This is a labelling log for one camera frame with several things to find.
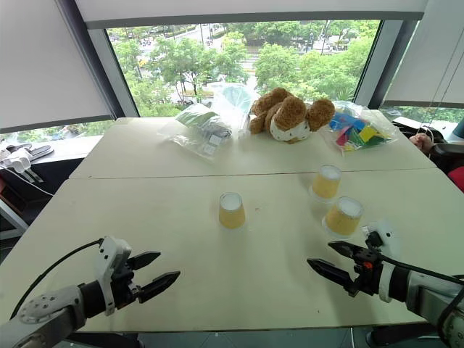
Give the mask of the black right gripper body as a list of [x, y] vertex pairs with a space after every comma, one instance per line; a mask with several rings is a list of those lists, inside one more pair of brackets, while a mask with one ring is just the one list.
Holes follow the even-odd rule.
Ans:
[[346, 288], [348, 294], [351, 297], [355, 297], [360, 291], [371, 296], [378, 294], [383, 270], [379, 253], [361, 246], [352, 246], [350, 252], [350, 257], [355, 262], [354, 271], [358, 277]]

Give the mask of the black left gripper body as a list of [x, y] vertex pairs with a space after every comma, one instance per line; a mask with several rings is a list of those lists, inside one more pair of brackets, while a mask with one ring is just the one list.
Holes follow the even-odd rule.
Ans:
[[120, 310], [138, 299], [140, 286], [133, 282], [135, 270], [134, 258], [129, 258], [113, 274], [111, 290], [115, 308]]

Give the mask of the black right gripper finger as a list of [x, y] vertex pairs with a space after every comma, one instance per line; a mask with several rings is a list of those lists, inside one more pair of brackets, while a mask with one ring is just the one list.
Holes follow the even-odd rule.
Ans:
[[307, 264], [320, 276], [348, 289], [352, 279], [347, 271], [337, 268], [331, 263], [317, 258], [307, 258]]
[[361, 246], [351, 244], [347, 241], [331, 241], [328, 246], [340, 255], [355, 260], [357, 255], [363, 250]]

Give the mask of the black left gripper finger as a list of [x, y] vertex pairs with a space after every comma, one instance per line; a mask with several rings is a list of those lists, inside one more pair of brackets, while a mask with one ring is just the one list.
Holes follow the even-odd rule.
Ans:
[[128, 267], [132, 270], [139, 270], [155, 261], [161, 255], [160, 252], [143, 252], [128, 259]]
[[159, 277], [155, 278], [151, 283], [143, 286], [138, 293], [138, 301], [140, 303], [145, 303], [150, 299], [158, 296], [165, 290], [167, 290], [171, 285], [175, 283], [178, 279], [180, 271], [173, 271], [169, 273], [164, 273]]

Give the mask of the bystander's hand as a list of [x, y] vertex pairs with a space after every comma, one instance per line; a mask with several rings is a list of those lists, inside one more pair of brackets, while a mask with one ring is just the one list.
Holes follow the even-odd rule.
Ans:
[[425, 133], [417, 133], [409, 137], [410, 142], [424, 154], [429, 154], [434, 143]]

